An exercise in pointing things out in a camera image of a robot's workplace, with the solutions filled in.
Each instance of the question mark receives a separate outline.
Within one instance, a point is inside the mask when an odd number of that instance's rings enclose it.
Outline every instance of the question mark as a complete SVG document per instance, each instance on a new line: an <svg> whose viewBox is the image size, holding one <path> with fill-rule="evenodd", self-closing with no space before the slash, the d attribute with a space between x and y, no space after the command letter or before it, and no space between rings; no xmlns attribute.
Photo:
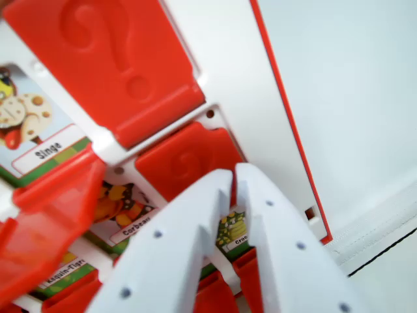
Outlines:
<svg viewBox="0 0 417 313"><path fill-rule="evenodd" d="M131 67L127 43L130 24L126 9L118 0L69 0L63 7L60 26L65 40L76 49L85 49L93 43L91 30L79 21L85 9L97 12L104 21L112 60L118 71L124 73ZM151 93L151 85L142 76L134 75L126 82L127 93L135 99L145 100Z"/></svg>

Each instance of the white plastic piece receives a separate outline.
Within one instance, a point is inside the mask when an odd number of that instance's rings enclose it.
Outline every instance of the white plastic piece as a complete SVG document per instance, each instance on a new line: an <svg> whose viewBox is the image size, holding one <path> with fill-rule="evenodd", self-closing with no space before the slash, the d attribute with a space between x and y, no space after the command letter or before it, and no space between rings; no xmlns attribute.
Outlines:
<svg viewBox="0 0 417 313"><path fill-rule="evenodd" d="M0 222L19 215L19 208L13 203L13 188L0 179Z"/></svg>
<svg viewBox="0 0 417 313"><path fill-rule="evenodd" d="M113 259L83 237L75 240L68 249L98 270L98 280L104 283L113 270Z"/></svg>
<svg viewBox="0 0 417 313"><path fill-rule="evenodd" d="M246 207L268 312L368 312L294 205L251 164L237 164L237 203Z"/></svg>
<svg viewBox="0 0 417 313"><path fill-rule="evenodd" d="M214 252L208 256L211 263L219 270L222 274L223 280L229 285L233 295L237 295L242 291L240 288L240 278L237 276L232 263L224 256L222 251L218 247L214 247Z"/></svg>
<svg viewBox="0 0 417 313"><path fill-rule="evenodd" d="M29 313L41 313L42 301L31 295L22 295L13 301L13 304L20 306Z"/></svg>
<svg viewBox="0 0 417 313"><path fill-rule="evenodd" d="M88 312L191 312L203 256L214 252L218 221L229 212L232 179L231 171L212 171L162 209L129 242Z"/></svg>

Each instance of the white surface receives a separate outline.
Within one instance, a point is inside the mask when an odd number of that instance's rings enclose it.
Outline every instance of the white surface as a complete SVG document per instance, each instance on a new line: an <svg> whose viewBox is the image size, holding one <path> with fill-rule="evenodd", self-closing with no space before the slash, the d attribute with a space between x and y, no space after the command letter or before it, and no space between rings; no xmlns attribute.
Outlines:
<svg viewBox="0 0 417 313"><path fill-rule="evenodd" d="M413 233L350 278L374 312L417 311L416 247Z"/></svg>
<svg viewBox="0 0 417 313"><path fill-rule="evenodd" d="M41 313L42 301L32 297L31 295L22 295L13 301L13 303L24 308L29 313Z"/></svg>
<svg viewBox="0 0 417 313"><path fill-rule="evenodd" d="M10 218L16 218L20 209L13 203L13 188L0 179L0 222L4 223Z"/></svg>
<svg viewBox="0 0 417 313"><path fill-rule="evenodd" d="M332 252L352 271L417 227L417 2L259 4Z"/></svg>
<svg viewBox="0 0 417 313"><path fill-rule="evenodd" d="M232 179L231 171L213 171L161 210L130 240L88 312L191 312L203 256L213 254L218 221L229 212Z"/></svg>
<svg viewBox="0 0 417 313"><path fill-rule="evenodd" d="M257 249L264 311L369 312L274 183L248 163L237 164L236 176L237 203L246 207L249 243Z"/></svg>

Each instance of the red plastic tile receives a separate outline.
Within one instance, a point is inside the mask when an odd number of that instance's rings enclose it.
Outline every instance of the red plastic tile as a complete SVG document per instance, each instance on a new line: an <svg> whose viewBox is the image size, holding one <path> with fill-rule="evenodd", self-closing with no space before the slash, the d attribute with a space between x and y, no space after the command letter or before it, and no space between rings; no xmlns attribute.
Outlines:
<svg viewBox="0 0 417 313"><path fill-rule="evenodd" d="M218 271L200 281L194 303L194 313L213 312L239 312L230 287L225 283Z"/></svg>
<svg viewBox="0 0 417 313"><path fill-rule="evenodd" d="M95 270L44 301L43 313L83 313L102 283Z"/></svg>
<svg viewBox="0 0 417 313"><path fill-rule="evenodd" d="M252 313L263 313L261 282L259 280L256 250L253 248L233 262L233 268L240 278L242 293Z"/></svg>
<svg viewBox="0 0 417 313"><path fill-rule="evenodd" d="M51 275L89 228L105 170L90 146L15 190L21 211L0 224L0 307Z"/></svg>
<svg viewBox="0 0 417 313"><path fill-rule="evenodd" d="M16 0L3 15L125 147L204 102L158 0Z"/></svg>
<svg viewBox="0 0 417 313"><path fill-rule="evenodd" d="M234 170L242 162L226 129L192 123L136 160L137 170L167 200L217 168Z"/></svg>

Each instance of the cartoon character illustration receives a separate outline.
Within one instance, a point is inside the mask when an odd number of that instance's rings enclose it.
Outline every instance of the cartoon character illustration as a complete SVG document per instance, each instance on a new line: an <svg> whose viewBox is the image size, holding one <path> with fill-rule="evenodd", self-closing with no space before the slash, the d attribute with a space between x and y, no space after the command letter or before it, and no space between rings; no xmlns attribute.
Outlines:
<svg viewBox="0 0 417 313"><path fill-rule="evenodd" d="M246 233L245 213L232 212L219 223L216 243L220 246L242 237Z"/></svg>
<svg viewBox="0 0 417 313"><path fill-rule="evenodd" d="M39 134L52 122L52 107L36 94L16 96L9 71L0 69L0 145L10 150L21 143L42 143Z"/></svg>
<svg viewBox="0 0 417 313"><path fill-rule="evenodd" d="M0 100L4 100L11 96L16 96L17 90L13 81L10 79L10 71L5 68L0 68Z"/></svg>
<svg viewBox="0 0 417 313"><path fill-rule="evenodd" d="M94 213L94 223L114 220L120 228L124 228L154 209L150 205L132 199L133 187L132 183L113 186L103 181Z"/></svg>

